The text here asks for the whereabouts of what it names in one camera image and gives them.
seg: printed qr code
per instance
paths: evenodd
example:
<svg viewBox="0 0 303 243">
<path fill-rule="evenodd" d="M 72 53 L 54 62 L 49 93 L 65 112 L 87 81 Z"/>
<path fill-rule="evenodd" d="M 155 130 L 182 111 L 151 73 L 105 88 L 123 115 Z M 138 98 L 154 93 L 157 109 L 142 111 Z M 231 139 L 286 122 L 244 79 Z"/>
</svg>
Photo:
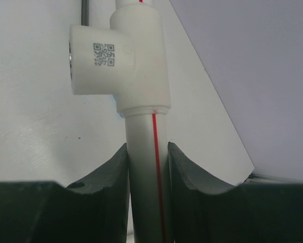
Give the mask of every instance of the printed qr code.
<svg viewBox="0 0 303 243">
<path fill-rule="evenodd" d="M 98 44 L 94 43 L 94 61 L 95 66 L 99 65 L 107 65 L 114 66 L 115 65 L 115 46 L 110 44 Z"/>
</svg>

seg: white pipe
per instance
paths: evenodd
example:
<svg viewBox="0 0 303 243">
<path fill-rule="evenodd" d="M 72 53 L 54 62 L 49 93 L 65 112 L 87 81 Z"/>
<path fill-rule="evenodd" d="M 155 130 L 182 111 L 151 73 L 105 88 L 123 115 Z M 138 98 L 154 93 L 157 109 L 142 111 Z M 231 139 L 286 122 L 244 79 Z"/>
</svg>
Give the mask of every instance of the white pipe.
<svg viewBox="0 0 303 243">
<path fill-rule="evenodd" d="M 173 242 L 164 114 L 126 118 L 136 243 Z"/>
<path fill-rule="evenodd" d="M 173 243 L 165 115 L 171 107 L 161 17 L 117 0 L 111 30 L 70 29 L 74 94 L 112 94 L 126 120 L 137 243 Z"/>
</svg>

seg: red line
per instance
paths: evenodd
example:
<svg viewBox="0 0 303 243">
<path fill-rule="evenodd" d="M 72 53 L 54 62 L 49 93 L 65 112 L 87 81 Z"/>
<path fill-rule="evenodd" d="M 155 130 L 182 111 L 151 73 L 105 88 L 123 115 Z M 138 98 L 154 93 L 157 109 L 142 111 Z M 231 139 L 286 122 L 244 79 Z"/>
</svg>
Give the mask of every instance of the red line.
<svg viewBox="0 0 303 243">
<path fill-rule="evenodd" d="M 160 204 L 161 225 L 162 225 L 162 239 L 163 239 L 163 243 L 166 243 L 165 213 L 164 213 L 164 200 L 163 200 L 163 190 L 162 190 L 162 174 L 161 174 L 161 165 L 160 165 L 160 152 L 159 152 L 159 147 L 158 147 L 156 114 L 153 114 L 153 129 L 154 129 L 154 142 L 155 142 L 158 199 L 159 199 L 159 204 Z"/>
</svg>

